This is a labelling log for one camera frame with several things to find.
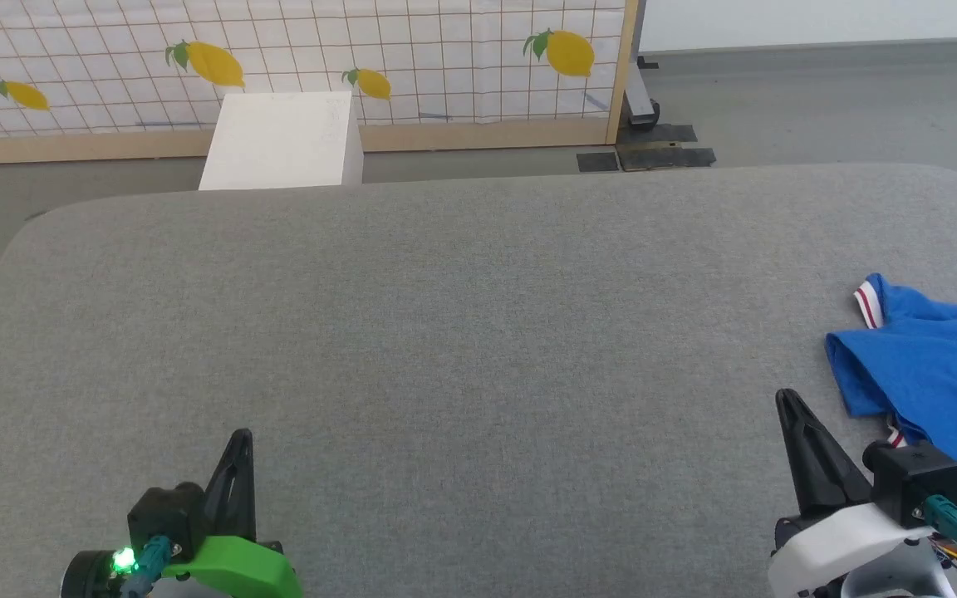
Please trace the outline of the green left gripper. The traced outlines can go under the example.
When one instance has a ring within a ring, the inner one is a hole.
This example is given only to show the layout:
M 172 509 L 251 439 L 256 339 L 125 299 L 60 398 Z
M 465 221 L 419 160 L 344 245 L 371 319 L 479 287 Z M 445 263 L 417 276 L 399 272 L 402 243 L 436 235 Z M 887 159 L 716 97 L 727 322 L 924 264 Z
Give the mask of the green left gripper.
M 204 493 L 208 534 L 190 561 L 164 578 L 194 580 L 232 598 L 303 598 L 302 583 L 278 541 L 256 541 L 253 433 L 232 432 Z

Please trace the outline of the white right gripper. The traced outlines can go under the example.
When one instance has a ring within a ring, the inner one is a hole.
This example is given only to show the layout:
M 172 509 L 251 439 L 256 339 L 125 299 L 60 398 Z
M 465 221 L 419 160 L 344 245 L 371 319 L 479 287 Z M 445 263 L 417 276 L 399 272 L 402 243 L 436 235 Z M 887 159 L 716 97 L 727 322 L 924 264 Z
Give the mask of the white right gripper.
M 795 518 L 820 522 L 787 538 L 771 557 L 774 598 L 815 596 L 836 581 L 840 598 L 894 591 L 957 598 L 928 541 L 933 527 L 902 527 L 866 504 L 872 485 L 797 391 L 776 391 L 775 404 L 800 511 Z

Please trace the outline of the blue garment white red trim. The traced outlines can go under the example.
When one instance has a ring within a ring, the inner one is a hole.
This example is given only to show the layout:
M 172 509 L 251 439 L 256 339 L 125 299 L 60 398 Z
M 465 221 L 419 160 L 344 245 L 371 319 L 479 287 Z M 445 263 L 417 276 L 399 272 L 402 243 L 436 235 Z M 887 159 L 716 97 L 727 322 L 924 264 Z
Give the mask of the blue garment white red trim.
M 926 440 L 957 461 L 957 304 L 876 272 L 853 298 L 863 327 L 825 338 L 848 415 L 885 418 L 892 443 Z

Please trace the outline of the grey fabric sofa cushion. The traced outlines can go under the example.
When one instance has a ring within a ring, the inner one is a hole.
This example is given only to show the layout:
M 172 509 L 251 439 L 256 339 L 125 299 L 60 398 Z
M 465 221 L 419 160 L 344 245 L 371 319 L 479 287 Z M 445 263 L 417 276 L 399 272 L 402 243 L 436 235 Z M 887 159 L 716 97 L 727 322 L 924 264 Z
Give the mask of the grey fabric sofa cushion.
M 251 429 L 312 598 L 770 598 L 774 403 L 854 458 L 824 338 L 957 303 L 957 173 L 698 168 L 137 194 L 0 262 L 0 598 L 57 598 Z

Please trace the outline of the long black floor mat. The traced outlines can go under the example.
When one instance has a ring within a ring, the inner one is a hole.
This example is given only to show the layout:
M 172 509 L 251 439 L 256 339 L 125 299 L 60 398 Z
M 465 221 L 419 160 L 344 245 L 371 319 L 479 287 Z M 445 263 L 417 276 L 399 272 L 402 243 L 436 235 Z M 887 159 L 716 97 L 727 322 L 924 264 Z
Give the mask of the long black floor mat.
M 717 162 L 713 149 L 679 146 L 616 149 L 621 169 L 626 173 L 641 173 L 669 168 L 707 168 Z

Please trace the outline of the white rectangular box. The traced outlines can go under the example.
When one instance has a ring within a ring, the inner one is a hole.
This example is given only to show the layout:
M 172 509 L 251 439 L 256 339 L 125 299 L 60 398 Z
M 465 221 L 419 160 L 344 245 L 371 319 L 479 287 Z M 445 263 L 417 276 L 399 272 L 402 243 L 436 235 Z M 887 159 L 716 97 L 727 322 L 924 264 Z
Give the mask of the white rectangular box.
M 360 185 L 350 92 L 263 92 L 223 100 L 199 182 L 213 190 Z

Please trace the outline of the medium black floor mat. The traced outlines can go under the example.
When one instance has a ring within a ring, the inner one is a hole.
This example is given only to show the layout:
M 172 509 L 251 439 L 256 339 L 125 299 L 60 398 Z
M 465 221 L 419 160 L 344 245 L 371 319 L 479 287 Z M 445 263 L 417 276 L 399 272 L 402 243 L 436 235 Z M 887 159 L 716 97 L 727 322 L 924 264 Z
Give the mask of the medium black floor mat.
M 620 144 L 681 144 L 696 143 L 698 136 L 692 125 L 659 124 L 650 129 L 638 130 L 627 126 L 619 139 Z

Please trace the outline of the grey partition foot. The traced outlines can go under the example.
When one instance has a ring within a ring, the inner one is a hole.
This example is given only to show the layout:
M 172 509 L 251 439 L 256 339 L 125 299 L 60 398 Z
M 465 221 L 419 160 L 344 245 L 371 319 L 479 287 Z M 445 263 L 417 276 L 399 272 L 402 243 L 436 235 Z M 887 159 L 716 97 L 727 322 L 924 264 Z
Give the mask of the grey partition foot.
M 635 131 L 650 131 L 660 122 L 660 105 L 652 99 L 643 73 L 657 71 L 660 64 L 644 56 L 636 56 L 634 64 L 628 68 L 626 87 L 624 87 L 624 110 L 627 124 Z

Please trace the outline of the wood-framed lemon print partition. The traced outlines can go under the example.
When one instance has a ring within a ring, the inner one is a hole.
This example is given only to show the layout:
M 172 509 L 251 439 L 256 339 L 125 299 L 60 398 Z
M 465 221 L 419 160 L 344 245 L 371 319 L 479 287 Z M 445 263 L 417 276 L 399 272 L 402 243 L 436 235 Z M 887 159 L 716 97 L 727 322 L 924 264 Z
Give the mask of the wood-framed lemon print partition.
M 370 152 L 610 144 L 641 0 L 0 0 L 0 164 L 197 158 L 350 92 Z

